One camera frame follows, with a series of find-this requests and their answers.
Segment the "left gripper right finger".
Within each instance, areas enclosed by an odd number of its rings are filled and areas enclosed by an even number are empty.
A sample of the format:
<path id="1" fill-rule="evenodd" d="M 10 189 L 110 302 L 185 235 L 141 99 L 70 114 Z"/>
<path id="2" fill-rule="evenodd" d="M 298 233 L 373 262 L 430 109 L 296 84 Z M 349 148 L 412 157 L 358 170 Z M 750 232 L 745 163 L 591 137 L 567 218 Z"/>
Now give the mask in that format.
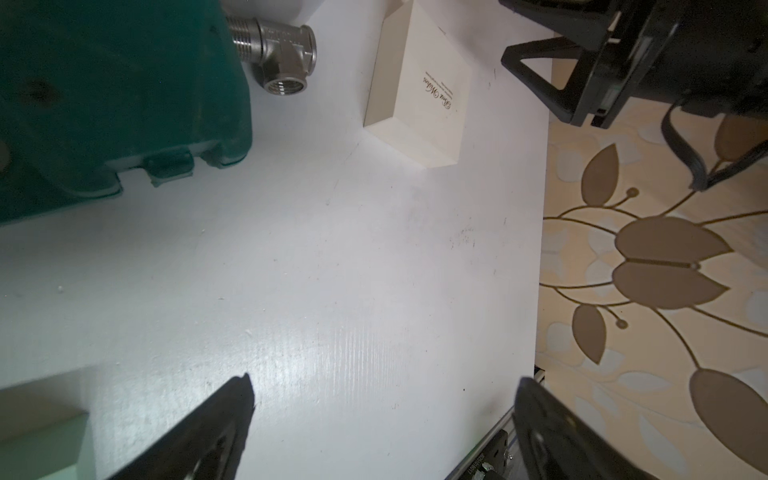
<path id="1" fill-rule="evenodd" d="M 513 423 L 530 479 L 651 479 L 531 377 L 518 385 Z"/>

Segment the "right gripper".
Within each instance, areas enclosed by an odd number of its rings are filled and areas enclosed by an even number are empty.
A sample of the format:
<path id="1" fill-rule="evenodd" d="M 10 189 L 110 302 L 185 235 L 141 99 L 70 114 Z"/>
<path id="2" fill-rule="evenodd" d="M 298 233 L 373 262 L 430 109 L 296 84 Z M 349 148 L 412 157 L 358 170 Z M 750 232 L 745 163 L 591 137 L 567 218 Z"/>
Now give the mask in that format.
<path id="1" fill-rule="evenodd" d="M 604 33 L 621 5 L 610 0 L 499 3 L 563 36 Z M 587 49 L 553 37 L 511 45 L 501 63 L 556 119 L 570 125 L 581 125 L 591 115 L 594 126 L 607 128 L 630 98 L 676 105 L 707 118 L 767 118 L 765 1 L 657 1 L 633 40 L 628 78 L 603 111 L 605 50 L 605 43 Z M 548 80 L 529 66 L 535 59 L 563 63 L 570 74 Z"/>

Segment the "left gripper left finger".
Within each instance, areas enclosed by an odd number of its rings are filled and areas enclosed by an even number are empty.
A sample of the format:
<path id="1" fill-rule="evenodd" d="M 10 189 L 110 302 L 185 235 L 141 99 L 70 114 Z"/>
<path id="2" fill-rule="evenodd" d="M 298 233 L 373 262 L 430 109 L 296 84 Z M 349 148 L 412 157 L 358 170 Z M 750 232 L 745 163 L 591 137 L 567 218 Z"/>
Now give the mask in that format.
<path id="1" fill-rule="evenodd" d="M 112 477 L 233 479 L 254 406 L 250 376 L 235 376 Z"/>

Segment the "cream jewelry box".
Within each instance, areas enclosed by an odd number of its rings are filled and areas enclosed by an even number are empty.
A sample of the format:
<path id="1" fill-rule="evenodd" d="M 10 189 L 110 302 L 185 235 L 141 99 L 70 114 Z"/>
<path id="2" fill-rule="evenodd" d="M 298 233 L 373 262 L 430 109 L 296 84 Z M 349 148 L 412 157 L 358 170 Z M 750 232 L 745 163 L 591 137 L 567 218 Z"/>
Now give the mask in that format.
<path id="1" fill-rule="evenodd" d="M 382 24 L 364 128 L 426 168 L 459 161 L 472 72 L 416 1 Z"/>

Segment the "mint green jewelry box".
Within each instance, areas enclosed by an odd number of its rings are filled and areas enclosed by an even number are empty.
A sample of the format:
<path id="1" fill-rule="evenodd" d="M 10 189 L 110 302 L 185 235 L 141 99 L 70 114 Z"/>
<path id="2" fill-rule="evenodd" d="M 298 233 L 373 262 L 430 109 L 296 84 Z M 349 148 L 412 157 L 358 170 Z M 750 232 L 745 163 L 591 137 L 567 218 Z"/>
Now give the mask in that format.
<path id="1" fill-rule="evenodd" d="M 3 479 L 94 479 L 93 367 L 1 389 Z"/>

